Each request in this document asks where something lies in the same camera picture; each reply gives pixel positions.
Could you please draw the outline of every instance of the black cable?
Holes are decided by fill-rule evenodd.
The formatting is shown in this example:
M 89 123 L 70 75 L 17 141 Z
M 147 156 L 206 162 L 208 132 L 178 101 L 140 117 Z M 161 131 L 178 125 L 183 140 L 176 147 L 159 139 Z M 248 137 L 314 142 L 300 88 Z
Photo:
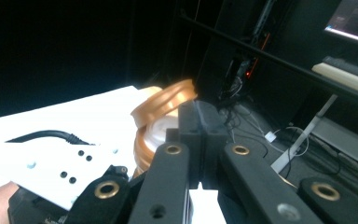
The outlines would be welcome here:
M 322 157 L 319 156 L 319 154 L 317 152 L 314 152 L 313 150 L 310 152 L 314 157 L 318 158 L 319 160 L 323 159 Z M 324 175 L 338 175 L 340 172 L 341 172 L 341 162 L 339 160 L 338 157 L 334 157 L 332 155 L 330 155 L 329 153 L 326 153 L 328 155 L 328 157 L 330 157 L 332 160 L 336 161 L 337 163 L 337 169 L 333 172 L 326 172 L 326 171 L 323 171 L 319 168 L 316 168 L 312 163 L 309 164 L 309 168 L 320 173 L 320 174 L 324 174 Z
M 72 144 L 72 145 L 92 145 L 89 144 L 83 140 L 81 140 L 80 138 L 78 138 L 77 136 L 75 136 L 72 133 L 66 133 L 66 132 L 62 132 L 62 131 L 55 131 L 55 130 L 45 130 L 45 131 L 39 131 L 39 132 L 35 132 L 35 133 L 28 133 L 26 135 L 17 137 L 17 138 L 13 138 L 11 140 L 8 140 L 7 142 L 9 143 L 23 143 L 23 142 L 27 142 L 36 138 L 41 138 L 41 137 L 58 137 L 58 138 L 62 138 L 64 139 L 66 142 Z
M 227 111 L 227 118 L 226 118 L 226 121 L 225 121 L 225 123 L 224 123 L 225 126 L 228 126 L 228 124 L 230 124 L 230 126 L 231 126 L 231 121 L 232 121 L 231 110 L 232 110 L 231 107 L 229 107 L 229 108 L 226 109 L 226 111 Z
M 289 177 L 290 171 L 292 170 L 292 158 L 290 158 L 290 148 L 287 149 L 287 156 L 289 157 L 289 169 L 287 170 L 286 176 L 284 177 L 285 179 Z
M 339 174 L 341 174 L 341 176 L 342 176 L 343 178 L 346 178 L 347 180 L 351 181 L 352 183 L 358 185 L 358 180 L 355 180 L 355 179 L 353 179 L 352 177 L 348 176 L 347 174 L 341 172 L 341 171 L 343 170 L 343 168 L 346 168 L 349 173 L 351 173 L 354 177 L 356 177 L 356 176 L 357 176 L 356 174 L 358 174 L 358 170 L 354 169 L 353 167 L 350 167 L 348 164 L 345 164 L 345 162 L 343 162 L 343 161 L 339 158 L 338 152 L 337 152 L 337 151 L 335 151 L 335 152 L 336 152 L 336 156 L 333 156 L 333 155 L 330 155 L 329 153 L 326 153 L 330 158 L 334 159 L 334 160 L 337 162 L 338 168 L 337 168 L 337 170 L 336 170 L 335 172 L 333 172 L 333 173 L 327 173 L 327 172 L 324 172 L 324 171 L 322 171 L 322 170 L 320 170 L 320 169 L 317 169 L 317 168 L 315 168 L 315 167 L 313 167 L 313 166 L 310 166 L 310 168 L 311 168 L 312 170 L 314 170 L 314 171 L 316 171 L 316 172 L 318 172 L 318 173 L 324 174 L 324 175 L 339 175 Z M 319 155 L 318 155 L 318 153 L 314 153 L 314 156 L 320 158 Z

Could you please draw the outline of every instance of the cable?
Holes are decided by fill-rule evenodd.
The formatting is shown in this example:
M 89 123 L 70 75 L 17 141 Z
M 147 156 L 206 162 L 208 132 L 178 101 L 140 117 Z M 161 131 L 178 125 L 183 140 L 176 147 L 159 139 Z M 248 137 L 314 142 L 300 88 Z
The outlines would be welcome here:
M 304 134 L 304 130 L 302 130 L 302 129 L 298 128 L 298 127 L 286 127 L 285 129 L 300 130 L 300 131 L 301 131 L 301 134 Z M 308 151 L 308 148 L 310 147 L 310 139 L 308 138 L 307 135 L 306 135 L 306 138 L 307 138 L 307 146 L 306 146 L 306 148 L 305 148 L 304 151 L 301 152 L 300 154 L 297 154 L 297 152 L 296 152 L 296 155 L 295 155 L 295 156 L 300 157 L 300 156 L 304 155 L 304 154 Z M 278 149 L 278 148 L 276 148 L 275 146 L 273 146 L 272 144 L 270 144 L 270 145 L 271 145 L 272 147 L 274 147 L 275 149 L 277 149 L 278 151 L 283 152 L 283 151 L 281 151 L 280 149 Z
M 290 171 L 292 170 L 292 159 L 290 158 L 290 148 L 287 149 L 287 156 L 289 157 L 289 169 L 287 170 L 286 176 L 284 177 L 287 179 L 289 177 Z
M 8 140 L 7 142 L 9 142 L 9 143 L 23 143 L 23 142 L 27 142 L 27 141 L 34 140 L 36 138 L 41 138 L 41 137 L 58 137 L 58 138 L 62 138 L 66 142 L 68 142 L 68 143 L 70 143 L 72 145 L 92 145 L 92 144 L 89 144 L 87 142 L 84 142 L 83 140 L 81 140 L 80 138 L 78 138 L 77 136 L 75 136 L 72 133 L 66 133 L 66 132 L 55 131 L 55 130 L 45 130 L 45 131 L 39 131 L 39 132 L 35 132 L 35 133 L 28 133 L 26 135 L 23 135 L 23 136 Z
M 271 143 L 270 143 L 270 141 L 269 140 L 267 140 L 266 139 L 266 137 L 265 137 L 265 133 L 264 133 L 264 131 L 261 129 L 261 127 L 260 127 L 260 123 L 258 122 L 258 120 L 255 118 L 255 116 L 252 114 L 252 112 L 250 111 L 250 110 L 248 110 L 246 107 L 244 107 L 244 106 L 242 106 L 242 105 L 235 105 L 235 108 L 236 108 L 236 110 L 238 111 L 238 113 L 240 114 L 240 115 L 243 115 L 242 117 L 250 124 L 250 125 L 252 125 L 255 129 L 257 129 L 260 133 L 261 133 L 261 137 L 263 137 L 265 140 L 266 140 L 266 142 L 272 147 L 272 148 L 274 148 L 275 150 L 277 150 L 277 151 L 279 151 L 279 152 L 281 152 L 281 153 L 283 153 L 284 151 L 283 150 L 281 150 L 280 148 L 278 148 L 278 147 L 275 147 L 274 145 L 272 145 Z M 250 120 L 248 120 L 246 117 L 251 117 L 254 121 L 255 121 L 255 123 L 252 123 Z
M 335 151 L 334 149 L 332 149 L 329 145 L 327 145 L 325 142 L 323 142 L 322 140 L 312 136 L 311 137 L 312 140 L 314 140 L 315 143 L 318 144 L 319 147 L 317 148 L 322 148 L 324 149 L 324 151 L 328 154 L 328 156 L 334 160 L 336 160 L 337 162 L 337 170 L 333 173 L 327 173 L 325 171 L 322 171 L 314 166 L 310 166 L 310 168 L 318 173 L 321 173 L 321 174 L 324 174 L 324 175 L 339 175 L 341 174 L 341 176 L 343 178 L 346 178 L 347 180 L 351 181 L 352 183 L 354 184 L 357 184 L 358 185 L 358 170 L 357 168 L 353 168 L 351 167 L 350 165 L 346 164 L 345 161 L 343 161 L 342 159 L 346 160 L 347 157 L 346 156 L 342 156 L 344 154 L 342 153 L 339 153 L 337 151 Z M 314 154 L 314 156 L 318 157 L 318 158 L 321 158 L 317 153 Z M 345 174 L 345 173 L 342 173 L 341 171 L 343 170 L 342 168 L 346 168 L 348 170 L 349 173 L 351 173 L 357 180 L 353 179 L 351 176 L 348 176 L 348 174 Z
M 351 158 L 341 152 L 338 153 L 338 159 L 342 162 L 344 167 L 358 179 L 358 163 L 356 161 L 352 161 Z
M 269 154 L 269 149 L 266 147 L 266 145 L 264 145 L 264 143 L 262 143 L 258 139 L 255 139 L 255 138 L 249 137 L 249 136 L 245 136 L 245 135 L 241 135 L 241 134 L 237 134 L 237 133 L 235 135 L 237 135 L 238 137 L 251 139 L 251 140 L 254 140 L 255 142 L 259 143 L 266 150 L 266 153 L 263 155 L 263 158 L 266 158 L 266 156 Z
M 242 129 L 242 128 L 236 128 L 236 129 L 237 129 L 238 131 L 243 132 L 243 133 L 250 134 L 250 135 L 252 135 L 252 136 L 254 136 L 254 137 L 258 137 L 258 138 L 265 139 L 265 136 L 261 136 L 261 135 L 259 135 L 259 134 L 255 134 L 255 133 L 251 133 L 251 132 L 245 131 L 245 130 Z
M 226 91 L 226 92 L 232 92 L 232 91 L 235 91 L 234 93 L 232 93 L 231 94 L 231 96 L 230 97 L 228 97 L 228 98 L 232 98 L 232 97 L 234 97 L 238 92 L 240 92 L 240 90 L 242 89 L 242 85 L 243 85 L 243 82 L 242 82 L 242 80 L 241 80 L 241 78 L 240 77 L 236 77 L 236 80 L 238 80 L 239 82 L 240 82 L 240 84 L 238 85 L 234 85 L 234 84 L 232 84 L 232 86 L 231 86 L 231 89 L 229 90 L 229 91 Z
M 236 113 L 234 113 L 235 116 L 233 115 L 233 111 L 232 111 L 232 107 L 228 107 L 225 110 L 220 110 L 219 113 L 223 116 L 226 117 L 226 121 L 224 123 L 225 126 L 229 125 L 229 129 L 233 130 L 233 129 L 238 129 L 238 127 L 241 126 L 241 119 L 238 117 L 238 115 Z
M 318 161 L 322 161 L 323 159 L 325 159 L 325 157 L 322 155 L 322 157 L 315 151 L 315 150 L 312 150 L 311 153 L 314 157 L 317 158 Z M 336 156 L 333 156 L 331 155 L 330 153 L 327 153 L 327 156 L 330 157 L 331 160 L 334 160 L 336 161 L 337 163 L 337 169 L 333 172 L 326 172 L 326 171 L 323 171 L 322 169 L 319 169 L 319 168 L 316 168 L 315 164 L 313 164 L 313 162 L 311 164 L 309 164 L 309 168 L 311 168 L 312 170 L 318 172 L 318 173 L 321 173 L 321 174 L 324 174 L 324 175 L 338 175 L 339 172 L 341 171 L 341 162 L 340 160 L 338 159 L 338 154 L 336 152 Z

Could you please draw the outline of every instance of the copper ring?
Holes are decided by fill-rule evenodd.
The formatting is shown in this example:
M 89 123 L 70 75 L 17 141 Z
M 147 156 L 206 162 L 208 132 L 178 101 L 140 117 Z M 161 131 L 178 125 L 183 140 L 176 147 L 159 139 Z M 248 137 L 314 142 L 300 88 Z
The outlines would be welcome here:
M 177 82 L 170 87 L 159 91 L 138 105 L 131 115 L 138 128 L 163 117 L 173 111 L 181 103 L 197 97 L 191 79 Z
M 133 154 L 137 164 L 137 169 L 133 177 L 136 177 L 146 171 L 154 157 L 154 152 L 150 150 L 150 148 L 145 143 L 145 132 L 146 127 L 138 129 L 136 132 Z
M 340 198 L 338 190 L 334 189 L 331 185 L 326 183 L 315 182 L 310 186 L 312 191 L 319 197 L 327 201 L 337 201 Z
M 97 185 L 94 190 L 94 195 L 99 199 L 108 199 L 118 194 L 119 189 L 120 186 L 118 183 L 113 180 L 107 180 Z
M 243 147 L 243 146 L 234 146 L 232 148 L 232 151 L 235 154 L 241 155 L 241 156 L 246 156 L 249 154 L 249 152 L 251 152 L 251 150 L 249 150 L 249 148 L 247 147 Z

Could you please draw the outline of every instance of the keyboard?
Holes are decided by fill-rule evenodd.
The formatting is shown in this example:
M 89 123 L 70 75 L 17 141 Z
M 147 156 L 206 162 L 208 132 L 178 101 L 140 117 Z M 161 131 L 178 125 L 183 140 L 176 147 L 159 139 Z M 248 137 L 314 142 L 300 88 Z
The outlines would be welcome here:
M 312 67 L 312 71 L 358 91 L 358 76 L 352 73 L 336 68 L 335 66 L 327 63 L 314 65 Z
M 351 73 L 355 76 L 358 76 L 358 66 L 345 62 L 343 59 L 333 58 L 330 56 L 327 56 L 323 59 L 324 63 L 327 63 L 333 67 L 336 67 L 340 70 L 343 70 L 345 72 Z

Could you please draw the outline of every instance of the computer monitor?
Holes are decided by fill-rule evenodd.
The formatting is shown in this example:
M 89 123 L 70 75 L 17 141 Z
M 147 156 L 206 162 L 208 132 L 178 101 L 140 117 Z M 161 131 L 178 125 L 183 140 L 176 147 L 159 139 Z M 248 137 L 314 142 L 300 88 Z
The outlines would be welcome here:
M 325 31 L 358 42 L 358 0 L 342 0 Z

